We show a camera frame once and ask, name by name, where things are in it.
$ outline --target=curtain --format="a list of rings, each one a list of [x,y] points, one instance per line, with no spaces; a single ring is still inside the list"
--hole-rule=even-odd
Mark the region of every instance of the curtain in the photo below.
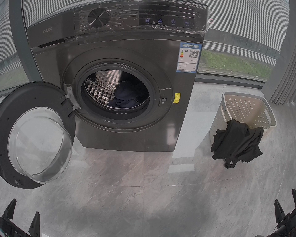
[[[262,88],[266,99],[276,105],[296,100],[296,0],[290,0],[289,8],[289,24],[280,57]]]

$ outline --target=control panel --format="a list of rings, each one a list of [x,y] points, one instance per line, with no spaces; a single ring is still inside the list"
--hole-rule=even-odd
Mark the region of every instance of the control panel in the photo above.
[[[30,26],[28,41],[33,48],[100,32],[170,30],[200,34],[206,31],[207,14],[207,5],[187,0],[79,2]]]
[[[106,1],[74,9],[75,34],[130,29],[206,30],[204,4],[168,0]]]
[[[139,25],[194,29],[195,9],[184,4],[143,1],[139,3]]]

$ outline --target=marble floor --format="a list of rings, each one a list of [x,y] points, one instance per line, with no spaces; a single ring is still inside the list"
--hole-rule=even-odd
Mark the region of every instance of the marble floor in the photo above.
[[[260,90],[195,83],[176,150],[119,152],[74,141],[68,168],[34,190],[0,179],[0,210],[17,199],[13,221],[28,230],[36,211],[50,237],[254,237],[276,226],[274,201],[295,206],[296,107],[271,105],[278,126],[261,141],[263,155],[226,169],[213,160],[209,129],[223,92]]]

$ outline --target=aux logo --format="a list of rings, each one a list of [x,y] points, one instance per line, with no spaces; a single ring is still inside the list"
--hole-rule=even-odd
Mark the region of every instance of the aux logo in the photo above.
[[[51,28],[48,28],[48,29],[46,29],[46,30],[44,30],[44,31],[43,31],[43,34],[46,33],[46,32],[49,32],[49,31],[52,31],[52,27],[51,27]]]

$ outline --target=black clothing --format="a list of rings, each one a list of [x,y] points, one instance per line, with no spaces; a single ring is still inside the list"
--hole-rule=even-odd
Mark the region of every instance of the black clothing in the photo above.
[[[234,168],[238,161],[250,162],[262,155],[258,144],[263,136],[263,128],[250,129],[245,123],[234,119],[227,121],[226,130],[217,129],[211,151],[213,159],[226,159],[225,167]]]
[[[115,91],[114,100],[110,100],[108,105],[117,108],[132,108],[140,104],[139,99],[143,93],[131,82],[123,81]]]

